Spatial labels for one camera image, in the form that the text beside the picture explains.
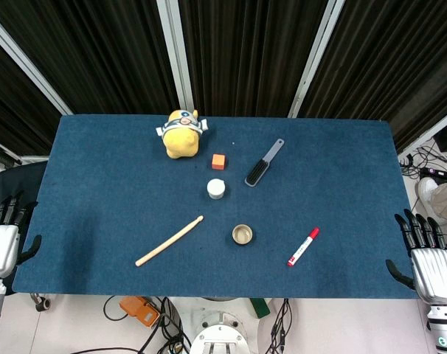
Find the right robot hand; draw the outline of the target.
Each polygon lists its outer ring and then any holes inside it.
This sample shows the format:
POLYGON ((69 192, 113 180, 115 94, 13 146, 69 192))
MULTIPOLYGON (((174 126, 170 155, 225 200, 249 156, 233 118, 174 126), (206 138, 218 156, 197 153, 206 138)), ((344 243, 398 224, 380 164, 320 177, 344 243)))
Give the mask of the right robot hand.
POLYGON ((402 274, 392 260, 386 260, 391 276, 415 291, 427 304, 447 305, 447 242, 439 223, 405 209, 395 215, 405 243, 412 276, 402 274))

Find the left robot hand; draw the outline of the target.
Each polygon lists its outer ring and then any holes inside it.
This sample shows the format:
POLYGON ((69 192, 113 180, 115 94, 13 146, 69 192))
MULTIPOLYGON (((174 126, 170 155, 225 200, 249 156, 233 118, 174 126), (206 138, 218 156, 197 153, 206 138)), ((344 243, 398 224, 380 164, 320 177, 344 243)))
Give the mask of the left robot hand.
POLYGON ((9 195, 0 203, 0 279, 8 277, 16 266, 33 258, 41 247, 42 236, 34 236, 26 251, 21 238, 28 231, 27 221, 32 216, 37 201, 20 205, 24 192, 9 195))

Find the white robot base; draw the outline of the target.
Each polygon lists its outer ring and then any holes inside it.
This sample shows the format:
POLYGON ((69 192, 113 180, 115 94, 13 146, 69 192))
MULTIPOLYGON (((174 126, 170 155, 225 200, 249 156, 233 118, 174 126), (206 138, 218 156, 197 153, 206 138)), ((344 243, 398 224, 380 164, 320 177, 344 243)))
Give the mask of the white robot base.
POLYGON ((190 354, 258 354, 260 318, 248 298, 173 297, 190 354))

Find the red and white marker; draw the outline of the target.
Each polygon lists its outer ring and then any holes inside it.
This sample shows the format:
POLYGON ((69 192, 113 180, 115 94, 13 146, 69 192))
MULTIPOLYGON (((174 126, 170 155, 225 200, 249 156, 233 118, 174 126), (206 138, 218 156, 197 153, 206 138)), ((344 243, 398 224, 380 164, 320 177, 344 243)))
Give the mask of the red and white marker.
POLYGON ((319 227, 315 227, 304 240, 304 242, 300 245, 300 247, 295 251, 295 253, 289 258, 287 265, 289 267, 293 267, 299 258, 305 253, 307 248, 312 244, 312 242, 319 235, 320 229, 319 227))

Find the table caster wheel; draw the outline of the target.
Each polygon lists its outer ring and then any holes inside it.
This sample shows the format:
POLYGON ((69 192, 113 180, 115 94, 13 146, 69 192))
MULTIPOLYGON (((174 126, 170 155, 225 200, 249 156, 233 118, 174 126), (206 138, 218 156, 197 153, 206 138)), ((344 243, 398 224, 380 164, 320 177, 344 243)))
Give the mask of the table caster wheel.
POLYGON ((31 293, 30 298, 35 303, 35 309, 39 313, 49 310, 51 307, 50 299, 47 299, 46 297, 41 296, 38 293, 31 293))

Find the white sneaker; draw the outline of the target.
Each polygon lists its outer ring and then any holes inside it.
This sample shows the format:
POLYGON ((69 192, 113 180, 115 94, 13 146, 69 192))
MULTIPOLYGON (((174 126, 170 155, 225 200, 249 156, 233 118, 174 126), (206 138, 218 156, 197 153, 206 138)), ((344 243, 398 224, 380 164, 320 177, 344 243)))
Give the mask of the white sneaker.
POLYGON ((447 217, 443 216, 444 199, 440 194, 440 186, 433 178, 422 178, 417 186, 417 193, 426 214, 440 225, 447 224, 447 217))

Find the black power strip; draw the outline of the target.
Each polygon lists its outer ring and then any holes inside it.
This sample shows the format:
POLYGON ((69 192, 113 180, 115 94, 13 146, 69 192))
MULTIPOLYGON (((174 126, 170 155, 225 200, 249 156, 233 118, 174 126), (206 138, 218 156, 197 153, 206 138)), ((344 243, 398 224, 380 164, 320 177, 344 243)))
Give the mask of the black power strip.
POLYGON ((447 183, 447 171, 437 170, 431 167, 422 167, 420 168, 420 177, 421 178, 433 178, 435 180, 440 180, 443 183, 447 183))

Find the blue felt table mat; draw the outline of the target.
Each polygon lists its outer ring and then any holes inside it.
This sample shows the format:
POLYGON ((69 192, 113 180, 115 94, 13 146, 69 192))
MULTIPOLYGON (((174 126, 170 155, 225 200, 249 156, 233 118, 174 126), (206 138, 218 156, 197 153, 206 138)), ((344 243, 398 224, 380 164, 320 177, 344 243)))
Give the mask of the blue felt table mat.
POLYGON ((28 229, 20 293, 411 299, 385 261, 411 271, 396 214, 409 207, 387 123, 211 117, 198 154, 171 159, 156 115, 63 117, 28 229), (285 144, 255 187, 244 180, 285 144), (226 156, 212 169, 214 153, 226 156), (207 183, 224 180, 222 198, 207 183), (140 267, 135 262, 204 219, 140 267), (252 241, 232 230, 246 224, 252 241), (293 267, 309 233, 317 238, 293 267))

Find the orange control box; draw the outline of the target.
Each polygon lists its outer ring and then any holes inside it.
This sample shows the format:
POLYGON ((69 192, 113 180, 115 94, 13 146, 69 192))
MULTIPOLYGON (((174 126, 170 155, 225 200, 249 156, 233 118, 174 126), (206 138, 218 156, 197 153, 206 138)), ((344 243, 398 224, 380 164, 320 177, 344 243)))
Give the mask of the orange control box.
POLYGON ((125 296, 120 300, 119 306, 147 328, 152 328, 160 316, 156 307, 142 296, 125 296))

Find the wooden drumstick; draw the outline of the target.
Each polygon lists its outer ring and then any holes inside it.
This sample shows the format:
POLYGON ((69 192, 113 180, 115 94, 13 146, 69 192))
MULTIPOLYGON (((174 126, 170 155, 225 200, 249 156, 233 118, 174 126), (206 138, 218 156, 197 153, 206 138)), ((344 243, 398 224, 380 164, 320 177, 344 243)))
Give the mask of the wooden drumstick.
POLYGON ((174 234, 172 237, 167 239, 165 242, 163 242, 161 245, 157 246, 155 249, 149 251, 146 255, 139 258, 135 262, 136 267, 140 267, 144 265, 146 262, 154 258, 156 255, 164 251, 169 246, 173 245, 175 242, 180 240, 183 236, 185 236, 188 232, 190 232, 193 228, 195 228, 202 220, 204 219, 203 215, 199 215, 194 221, 187 224, 183 229, 178 231, 176 234, 174 234))

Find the green block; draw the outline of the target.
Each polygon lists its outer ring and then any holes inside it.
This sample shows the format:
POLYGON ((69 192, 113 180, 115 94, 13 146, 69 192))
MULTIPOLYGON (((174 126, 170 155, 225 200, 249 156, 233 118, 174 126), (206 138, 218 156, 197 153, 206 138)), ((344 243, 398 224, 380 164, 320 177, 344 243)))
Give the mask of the green block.
POLYGON ((262 319, 271 313, 264 298, 250 298, 249 300, 258 319, 262 319))

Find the gold round tin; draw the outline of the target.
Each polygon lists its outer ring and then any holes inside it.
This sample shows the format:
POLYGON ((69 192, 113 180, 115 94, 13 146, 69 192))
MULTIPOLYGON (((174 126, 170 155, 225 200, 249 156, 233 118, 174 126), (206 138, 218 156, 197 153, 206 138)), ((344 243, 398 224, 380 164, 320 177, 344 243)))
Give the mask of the gold round tin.
POLYGON ((238 224, 232 230, 232 239, 239 246, 245 246, 252 241, 253 231, 246 224, 238 224))

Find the grey black hair brush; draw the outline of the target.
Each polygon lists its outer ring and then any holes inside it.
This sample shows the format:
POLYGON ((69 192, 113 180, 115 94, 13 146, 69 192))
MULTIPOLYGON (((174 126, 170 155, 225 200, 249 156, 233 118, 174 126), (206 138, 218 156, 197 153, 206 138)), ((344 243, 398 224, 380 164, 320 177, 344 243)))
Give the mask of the grey black hair brush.
POLYGON ((282 146, 285 144, 283 139, 278 139, 268 150, 265 156, 260 159, 257 164, 252 168, 249 174, 246 176, 244 182, 249 187, 255 187, 259 180, 266 173, 270 166, 272 159, 278 154, 282 146))

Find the yellow plush toy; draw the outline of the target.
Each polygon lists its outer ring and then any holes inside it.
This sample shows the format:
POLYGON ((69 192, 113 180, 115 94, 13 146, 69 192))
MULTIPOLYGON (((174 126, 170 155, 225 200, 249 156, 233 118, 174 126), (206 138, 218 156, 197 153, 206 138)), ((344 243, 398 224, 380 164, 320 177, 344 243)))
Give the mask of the yellow plush toy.
POLYGON ((180 159, 197 154, 201 135, 208 129, 207 120, 200 120, 197 110, 175 110, 166 123, 156 128, 156 133, 164 144, 167 156, 180 159))

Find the white round jar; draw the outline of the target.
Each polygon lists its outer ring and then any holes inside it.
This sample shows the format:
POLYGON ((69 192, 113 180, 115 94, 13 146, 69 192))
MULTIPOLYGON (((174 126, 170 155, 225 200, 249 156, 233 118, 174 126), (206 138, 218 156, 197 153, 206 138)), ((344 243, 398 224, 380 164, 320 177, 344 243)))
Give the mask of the white round jar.
POLYGON ((224 180, 213 178, 207 183, 207 193, 211 199, 218 200, 224 196, 226 185, 224 180))

